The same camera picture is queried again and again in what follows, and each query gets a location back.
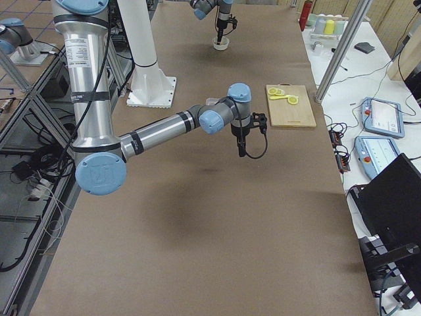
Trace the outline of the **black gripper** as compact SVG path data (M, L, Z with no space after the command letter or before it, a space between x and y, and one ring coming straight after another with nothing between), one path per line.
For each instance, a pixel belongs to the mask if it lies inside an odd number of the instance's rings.
M231 121L231 132L237 137L238 154L240 157L246 156L246 143L244 137L250 133L251 125L252 123L250 118L243 120L235 119Z
M228 27L228 21L230 18L229 13L219 12L216 16L216 29L217 37L216 37L216 44L220 45L222 42L222 38L224 36L224 30Z

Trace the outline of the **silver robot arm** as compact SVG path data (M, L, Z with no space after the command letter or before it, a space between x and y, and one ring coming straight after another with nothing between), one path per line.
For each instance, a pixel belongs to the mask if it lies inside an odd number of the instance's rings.
M228 48L228 33L224 33L228 24L232 25L232 30L237 27L237 19L231 13L233 1L190 1L189 5L193 9L194 15L199 19L204 19L214 8L217 8L215 30L217 36L213 39L216 50L223 51ZM6 18L1 21L1 51L6 55L13 54L20 48L20 54L25 53L27 57L23 59L30 61L39 56L39 49L34 45L33 37L27 31L23 21L19 18Z
M215 134L230 126L239 155L245 155L245 137L253 125L251 90L230 86L226 97L213 105L195 105L122 136L112 128L109 84L105 73L111 50L111 10L108 1L53 1L56 30L64 37L76 117L72 148L76 155L76 181L89 194L103 196L119 189L126 179L126 161L156 145L202 128ZM147 5L119 1L134 76L128 104L169 107L176 79L159 68Z

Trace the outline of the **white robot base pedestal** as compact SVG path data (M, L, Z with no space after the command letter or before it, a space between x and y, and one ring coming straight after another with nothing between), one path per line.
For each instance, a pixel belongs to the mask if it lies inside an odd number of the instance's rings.
M118 8L135 64L127 104L132 107L170 108L176 78L160 69L145 1L121 0Z

